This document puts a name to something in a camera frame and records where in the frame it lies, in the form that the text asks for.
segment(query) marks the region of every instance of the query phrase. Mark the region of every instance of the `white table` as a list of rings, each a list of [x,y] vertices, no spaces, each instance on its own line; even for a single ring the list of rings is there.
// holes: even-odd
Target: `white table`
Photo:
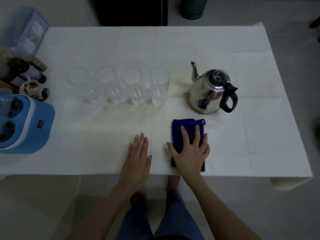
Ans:
[[[150,140],[150,173],[174,174],[166,150],[172,120],[203,118],[211,148],[203,175],[273,177],[283,187],[312,177],[263,26],[52,27],[37,56],[49,67],[47,102],[56,111],[51,135],[34,154],[1,155],[0,174],[119,173],[128,143],[140,132]],[[201,73],[218,68],[229,74],[239,88],[232,113],[204,115],[190,108],[190,61]],[[83,66],[92,73],[105,65],[118,75],[139,67],[145,79],[151,67],[169,68],[167,104],[101,108],[70,91],[65,81],[70,68]]]

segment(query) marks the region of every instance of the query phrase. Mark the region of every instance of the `jeans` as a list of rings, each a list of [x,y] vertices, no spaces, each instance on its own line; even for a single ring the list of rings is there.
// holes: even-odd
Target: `jeans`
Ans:
[[[190,240],[204,240],[177,191],[167,193],[165,214],[153,237],[163,235],[180,235]],[[149,238],[152,238],[152,231],[146,210],[140,204],[134,204],[127,211],[115,240],[148,240]]]

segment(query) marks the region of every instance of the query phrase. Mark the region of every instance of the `black handle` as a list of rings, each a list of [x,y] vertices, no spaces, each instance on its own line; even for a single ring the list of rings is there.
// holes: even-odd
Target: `black handle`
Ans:
[[[223,111],[225,111],[227,113],[231,113],[235,109],[235,107],[237,106],[237,103],[238,103],[238,96],[235,94],[235,91],[238,88],[234,87],[229,82],[223,82],[222,85],[223,85],[225,91],[223,92],[219,106]],[[232,108],[229,108],[227,105],[227,101],[228,101],[229,97],[231,98],[231,100],[233,102]]]

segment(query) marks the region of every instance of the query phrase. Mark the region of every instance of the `cup holder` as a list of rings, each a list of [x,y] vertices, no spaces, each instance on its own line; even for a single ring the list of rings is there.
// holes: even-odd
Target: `cup holder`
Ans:
[[[11,121],[7,121],[0,135],[0,142],[5,142],[9,140],[13,136],[14,132],[15,124]]]
[[[8,114],[8,118],[16,117],[23,108],[23,103],[20,99],[14,97],[11,103],[10,111]]]

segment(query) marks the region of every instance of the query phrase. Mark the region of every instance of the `teapot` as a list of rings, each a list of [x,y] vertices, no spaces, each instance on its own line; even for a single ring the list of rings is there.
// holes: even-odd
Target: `teapot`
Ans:
[[[198,75],[194,62],[192,66],[193,85],[189,90],[189,102],[191,107],[202,114],[211,114],[218,109],[231,113],[238,103],[235,91],[238,89],[230,83],[230,77],[224,70],[209,70]],[[233,104],[229,108],[228,99],[231,98]]]

